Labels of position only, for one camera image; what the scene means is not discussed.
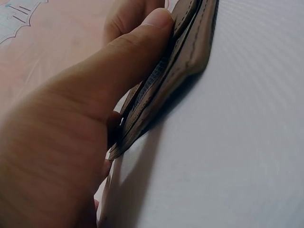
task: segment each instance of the brown leather wallet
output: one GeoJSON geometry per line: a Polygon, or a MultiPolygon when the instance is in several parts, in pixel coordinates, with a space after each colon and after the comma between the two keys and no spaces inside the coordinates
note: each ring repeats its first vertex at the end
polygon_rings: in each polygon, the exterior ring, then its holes
{"type": "Polygon", "coordinates": [[[121,109],[122,132],[110,160],[123,154],[142,135],[170,95],[208,63],[218,0],[179,0],[166,52],[147,80],[132,88],[121,109]]]}

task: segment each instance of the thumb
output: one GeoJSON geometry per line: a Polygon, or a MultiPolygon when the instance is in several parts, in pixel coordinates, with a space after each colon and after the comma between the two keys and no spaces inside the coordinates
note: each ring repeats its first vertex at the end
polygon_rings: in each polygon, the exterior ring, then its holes
{"type": "Polygon", "coordinates": [[[119,99],[152,72],[172,26],[166,9],[154,10],[132,32],[61,73],[52,89],[84,105],[91,116],[107,119],[119,99]]]}

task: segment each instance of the hand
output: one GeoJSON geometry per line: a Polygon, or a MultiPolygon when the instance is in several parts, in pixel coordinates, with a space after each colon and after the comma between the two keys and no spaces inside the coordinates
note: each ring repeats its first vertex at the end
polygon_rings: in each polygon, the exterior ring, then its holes
{"type": "Polygon", "coordinates": [[[105,155],[120,121],[112,110],[151,73],[172,25],[166,10],[153,11],[143,25],[61,72],[6,115],[1,227],[96,227],[93,195],[108,175],[105,155]]]}
{"type": "Polygon", "coordinates": [[[163,8],[165,0],[116,0],[104,24],[103,44],[131,32],[156,8],[163,8]]]}

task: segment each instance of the finger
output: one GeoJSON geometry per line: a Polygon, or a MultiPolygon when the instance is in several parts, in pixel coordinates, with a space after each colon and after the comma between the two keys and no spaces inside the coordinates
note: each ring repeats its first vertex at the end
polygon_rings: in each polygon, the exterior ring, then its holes
{"type": "Polygon", "coordinates": [[[104,180],[109,176],[111,167],[112,167],[112,161],[105,159],[103,165],[101,166],[101,170],[98,171],[98,177],[96,178],[96,180],[94,182],[94,184],[95,184],[94,191],[95,192],[97,192],[97,190],[99,189],[102,182],[104,182],[104,180]]]}
{"type": "Polygon", "coordinates": [[[115,1],[104,24],[103,44],[131,32],[153,10],[163,8],[165,0],[121,0],[115,1]]]}
{"type": "Polygon", "coordinates": [[[91,198],[81,211],[74,228],[96,228],[96,221],[95,200],[94,198],[91,198]]]}
{"type": "Polygon", "coordinates": [[[95,210],[97,210],[99,206],[99,201],[95,199],[94,202],[95,202],[95,210]]]}
{"type": "Polygon", "coordinates": [[[117,127],[119,127],[121,120],[122,116],[118,112],[112,111],[106,123],[108,128],[108,134],[112,133],[116,130],[117,127]]]}
{"type": "Polygon", "coordinates": [[[143,25],[61,73],[52,90],[80,104],[92,118],[106,122],[119,99],[151,73],[167,46],[172,26],[170,13],[156,9],[143,25]]]}
{"type": "Polygon", "coordinates": [[[108,128],[108,149],[117,141],[120,131],[121,115],[118,112],[112,111],[107,121],[108,128]]]}

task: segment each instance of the pink bedsheet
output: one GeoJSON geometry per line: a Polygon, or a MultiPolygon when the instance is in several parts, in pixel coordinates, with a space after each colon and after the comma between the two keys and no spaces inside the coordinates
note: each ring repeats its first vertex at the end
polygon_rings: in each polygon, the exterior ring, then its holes
{"type": "Polygon", "coordinates": [[[39,5],[30,17],[30,26],[20,28],[15,38],[0,41],[0,114],[48,78],[96,52],[101,47],[103,23],[113,3],[0,0],[2,31],[8,27],[7,19],[15,23],[25,21],[30,10],[25,6],[35,1],[39,5]]]}

